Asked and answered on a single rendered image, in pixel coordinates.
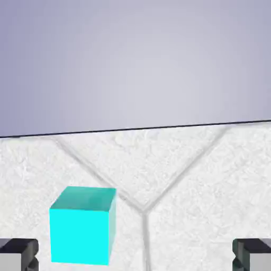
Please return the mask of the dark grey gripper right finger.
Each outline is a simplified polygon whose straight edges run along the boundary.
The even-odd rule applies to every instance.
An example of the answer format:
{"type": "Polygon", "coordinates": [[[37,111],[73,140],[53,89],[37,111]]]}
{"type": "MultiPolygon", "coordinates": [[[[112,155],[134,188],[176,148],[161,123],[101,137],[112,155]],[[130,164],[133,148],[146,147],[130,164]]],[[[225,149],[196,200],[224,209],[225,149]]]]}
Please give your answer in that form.
{"type": "Polygon", "coordinates": [[[271,271],[271,238],[234,239],[232,271],[271,271]]]}

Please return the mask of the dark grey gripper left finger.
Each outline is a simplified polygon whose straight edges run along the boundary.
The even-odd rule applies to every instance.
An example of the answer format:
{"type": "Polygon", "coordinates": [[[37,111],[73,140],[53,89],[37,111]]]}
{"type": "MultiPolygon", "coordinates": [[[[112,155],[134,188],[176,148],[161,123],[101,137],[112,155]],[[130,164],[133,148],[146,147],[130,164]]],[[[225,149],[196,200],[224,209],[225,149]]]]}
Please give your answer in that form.
{"type": "Polygon", "coordinates": [[[39,271],[37,239],[0,238],[0,271],[39,271]]]}

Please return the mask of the small cyan cube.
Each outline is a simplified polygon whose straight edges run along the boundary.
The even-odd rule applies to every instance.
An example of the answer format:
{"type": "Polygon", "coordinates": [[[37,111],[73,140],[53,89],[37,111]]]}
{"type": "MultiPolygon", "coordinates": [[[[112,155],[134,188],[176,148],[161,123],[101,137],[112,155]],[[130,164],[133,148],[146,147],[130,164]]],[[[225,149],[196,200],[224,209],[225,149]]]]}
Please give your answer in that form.
{"type": "Polygon", "coordinates": [[[116,189],[68,186],[49,209],[53,263],[108,265],[116,233],[116,189]]]}

